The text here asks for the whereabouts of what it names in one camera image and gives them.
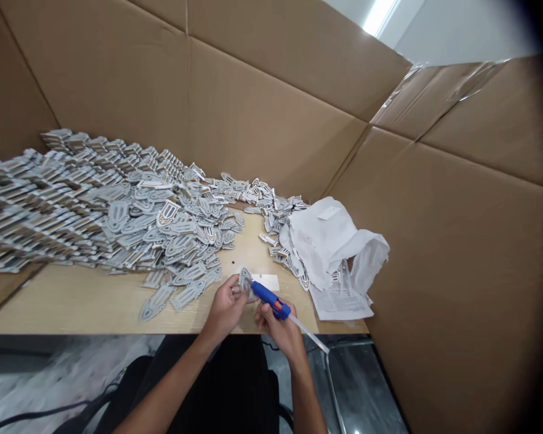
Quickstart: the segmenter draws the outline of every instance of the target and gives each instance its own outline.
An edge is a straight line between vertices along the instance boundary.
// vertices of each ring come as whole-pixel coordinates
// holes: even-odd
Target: white wall
[[[364,25],[368,12],[376,0],[324,0],[360,27]]]
[[[392,47],[413,63],[501,60],[540,52],[513,1],[425,0]],[[388,26],[394,26],[394,15]]]

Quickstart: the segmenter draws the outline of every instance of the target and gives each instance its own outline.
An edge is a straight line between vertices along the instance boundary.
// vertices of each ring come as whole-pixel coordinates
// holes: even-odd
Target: wooden table
[[[343,322],[319,321],[309,293],[293,274],[272,261],[260,215],[243,213],[246,226],[236,234],[234,250],[218,252],[223,267],[219,282],[177,313],[171,303],[148,322],[140,320],[145,301],[155,290],[141,287],[147,273],[107,275],[83,266],[47,265],[0,308],[0,333],[7,334],[137,334],[198,333],[207,318],[216,289],[231,274],[246,267],[257,274],[276,274],[279,296],[292,302],[297,317],[314,333],[367,333],[363,320],[350,327]],[[259,333],[248,305],[233,333]]]

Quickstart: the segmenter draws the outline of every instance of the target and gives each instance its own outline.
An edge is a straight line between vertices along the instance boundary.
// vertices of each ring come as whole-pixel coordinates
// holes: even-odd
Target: floor
[[[322,335],[320,338],[338,346],[351,344],[362,336]],[[0,336],[0,420],[22,412],[91,400],[131,361],[154,354],[162,339],[162,335]],[[264,349],[268,366],[278,376],[280,402],[292,408],[287,360],[280,351],[272,350],[276,345],[268,336],[262,340],[269,343]],[[307,336],[305,345],[328,429],[331,433],[340,433],[323,353]],[[372,345],[333,348],[329,365],[346,433],[407,432]],[[1,429],[0,434],[50,434],[82,408],[21,421]],[[87,433],[93,431],[97,419],[89,425]],[[281,419],[280,424],[281,433],[291,433],[284,420]]]

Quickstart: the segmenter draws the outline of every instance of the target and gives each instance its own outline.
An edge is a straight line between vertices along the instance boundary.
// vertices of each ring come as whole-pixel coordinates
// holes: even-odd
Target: wrist
[[[292,372],[300,372],[310,369],[308,355],[305,351],[295,351],[294,354],[287,356],[287,359]]]
[[[196,345],[202,353],[207,353],[209,356],[220,343],[221,341],[215,338],[213,333],[205,333],[204,330],[202,330],[193,344]]]

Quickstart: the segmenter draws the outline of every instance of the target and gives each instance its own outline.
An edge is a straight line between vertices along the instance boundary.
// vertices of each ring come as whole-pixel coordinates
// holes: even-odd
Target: paper label
[[[334,214],[336,214],[340,210],[341,208],[338,208],[335,206],[329,206],[324,211],[318,214],[318,218],[322,220],[328,220],[330,217],[332,217]]]

